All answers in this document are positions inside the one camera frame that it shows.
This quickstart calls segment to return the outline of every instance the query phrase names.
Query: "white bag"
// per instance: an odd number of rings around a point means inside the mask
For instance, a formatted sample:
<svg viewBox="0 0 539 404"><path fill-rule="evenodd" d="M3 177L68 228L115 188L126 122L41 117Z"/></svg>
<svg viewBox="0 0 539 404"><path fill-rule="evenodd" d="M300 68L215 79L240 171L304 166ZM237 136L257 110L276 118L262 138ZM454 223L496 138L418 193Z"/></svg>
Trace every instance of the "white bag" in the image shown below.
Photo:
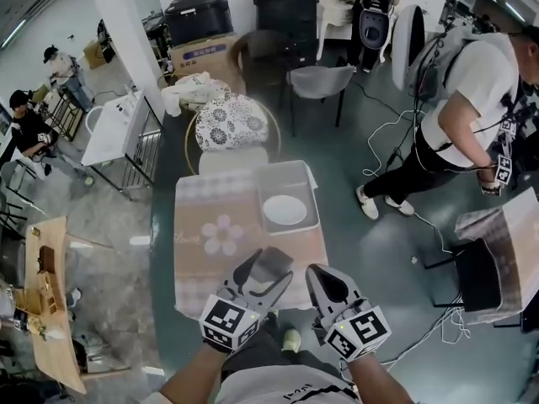
<svg viewBox="0 0 539 404"><path fill-rule="evenodd" d="M165 109L173 117L182 113L181 104L199 111L205 104L225 93L230 93L230 87L223 81L211 79L208 72L188 75L179 79L172 87L161 90Z"/></svg>

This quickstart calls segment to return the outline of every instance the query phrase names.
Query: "white sneaker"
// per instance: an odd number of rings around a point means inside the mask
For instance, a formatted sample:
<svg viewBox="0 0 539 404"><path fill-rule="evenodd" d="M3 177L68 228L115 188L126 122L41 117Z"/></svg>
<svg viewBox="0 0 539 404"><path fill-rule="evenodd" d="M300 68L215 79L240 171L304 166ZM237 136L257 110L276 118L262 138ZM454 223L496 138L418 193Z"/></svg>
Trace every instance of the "white sneaker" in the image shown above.
<svg viewBox="0 0 539 404"><path fill-rule="evenodd" d="M397 208L401 214L407 217L411 217L412 215L415 214L415 209L406 200L402 202L400 205L395 203L393 199L391 199L389 196L384 196L384 200L386 201L386 204L388 204L389 206L392 206L393 208Z"/></svg>
<svg viewBox="0 0 539 404"><path fill-rule="evenodd" d="M358 187L355 190L355 195L360 201L361 209L363 210L365 215L371 220L376 220L380 216L380 214L378 213L378 209L376 207L374 199L365 196L365 194L363 193L363 187L364 186Z"/></svg>
<svg viewBox="0 0 539 404"><path fill-rule="evenodd" d="M302 346L302 336L296 329L289 329L285 332L283 340L283 351L290 350L295 354L299 352Z"/></svg>

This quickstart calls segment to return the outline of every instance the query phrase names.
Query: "floral pattern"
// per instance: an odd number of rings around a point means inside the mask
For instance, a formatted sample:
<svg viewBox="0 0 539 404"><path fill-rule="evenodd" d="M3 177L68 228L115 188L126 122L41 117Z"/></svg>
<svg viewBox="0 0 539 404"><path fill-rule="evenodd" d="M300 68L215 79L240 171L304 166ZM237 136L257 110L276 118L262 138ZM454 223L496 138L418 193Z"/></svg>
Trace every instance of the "floral pattern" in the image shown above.
<svg viewBox="0 0 539 404"><path fill-rule="evenodd" d="M267 141L268 117L251 98L226 93L199 112L195 133L205 152L249 146Z"/></svg>

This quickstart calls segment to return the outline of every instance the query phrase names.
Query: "grey floor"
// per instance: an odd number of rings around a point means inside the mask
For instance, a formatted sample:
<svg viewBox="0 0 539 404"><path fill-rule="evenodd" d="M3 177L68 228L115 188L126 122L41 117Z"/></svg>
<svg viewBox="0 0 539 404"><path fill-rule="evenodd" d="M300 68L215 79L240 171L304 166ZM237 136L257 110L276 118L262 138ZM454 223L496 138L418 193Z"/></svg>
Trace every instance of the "grey floor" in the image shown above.
<svg viewBox="0 0 539 404"><path fill-rule="evenodd" d="M336 56L328 57L334 65ZM411 101L392 85L390 66L370 76L359 73L354 83L398 111L410 109ZM392 328L392 336L379 349L380 360L391 359L417 342L442 314L432 306L433 298L450 301L457 293L454 268L425 272L423 263L445 258L434 230L417 218L405 218L383 204L381 218L369 221L360 211L355 188L366 181L364 167L376 168L366 140L381 124L397 116L383 105L367 99L359 87L350 85L344 102L340 128L334 127L337 98L324 105L318 101L296 101L297 136L290 135L288 109L277 109L276 91L258 95L274 110L283 131L279 160L303 159L319 185L318 208L328 250L329 264L353 277L361 291L380 305ZM165 120L153 191L152 250L150 276L157 343L167 375L183 366L200 346L196 322L173 307L173 199L178 177L188 174L182 149L188 120ZM383 130L372 145L384 162L402 140L409 123ZM406 156L411 146L403 145ZM196 147L191 145L193 155ZM440 227L446 243L454 242L453 227L463 212L481 210L501 202L481 195L474 175L463 175L442 189L413 195L409 199L427 220ZM412 257L419 261L414 264ZM331 350L320 348L310 331L314 311L282 311L280 319L302 333L302 347L321 359L337 363ZM471 338L456 345L445 344L440 331L392 368L415 401L438 404L505 404L515 402L525 384L535 357L535 335L518 329L469 327ZM459 331L447 325L446 340Z"/></svg>

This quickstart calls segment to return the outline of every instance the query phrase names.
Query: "white plate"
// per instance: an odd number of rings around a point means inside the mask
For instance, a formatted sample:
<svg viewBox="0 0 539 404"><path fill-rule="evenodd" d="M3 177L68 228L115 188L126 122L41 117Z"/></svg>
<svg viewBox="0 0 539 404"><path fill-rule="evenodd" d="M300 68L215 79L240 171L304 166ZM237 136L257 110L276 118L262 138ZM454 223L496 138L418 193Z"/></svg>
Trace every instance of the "white plate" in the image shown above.
<svg viewBox="0 0 539 404"><path fill-rule="evenodd" d="M262 211L270 221L283 226L296 225L307 217L307 207L303 202L283 194L266 200Z"/></svg>

